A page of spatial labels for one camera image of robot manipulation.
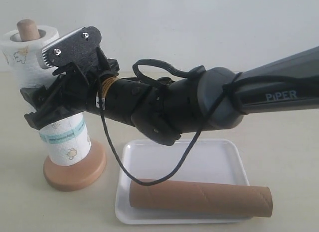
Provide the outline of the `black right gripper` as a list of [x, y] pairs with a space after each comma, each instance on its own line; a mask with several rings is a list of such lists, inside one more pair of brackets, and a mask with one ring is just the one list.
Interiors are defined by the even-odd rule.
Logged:
[[[119, 65], [115, 59], [96, 59], [89, 62], [70, 62], [58, 67], [53, 75], [54, 82], [46, 87], [23, 87], [19, 91], [23, 99], [35, 112], [24, 114], [28, 125], [41, 130], [47, 125], [88, 111], [89, 103], [95, 103], [98, 83], [118, 75]], [[52, 97], [52, 102], [45, 103]]]

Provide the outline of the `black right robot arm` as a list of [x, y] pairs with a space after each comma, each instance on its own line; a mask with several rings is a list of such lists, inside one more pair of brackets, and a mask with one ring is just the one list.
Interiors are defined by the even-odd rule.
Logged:
[[203, 66], [183, 72], [155, 59], [139, 60], [133, 70], [135, 77], [120, 78], [118, 62], [101, 50], [83, 67], [65, 64], [50, 87], [20, 90], [34, 108], [25, 119], [41, 130], [86, 111], [170, 146], [183, 133], [234, 128], [247, 114], [319, 106], [318, 48], [241, 73]]

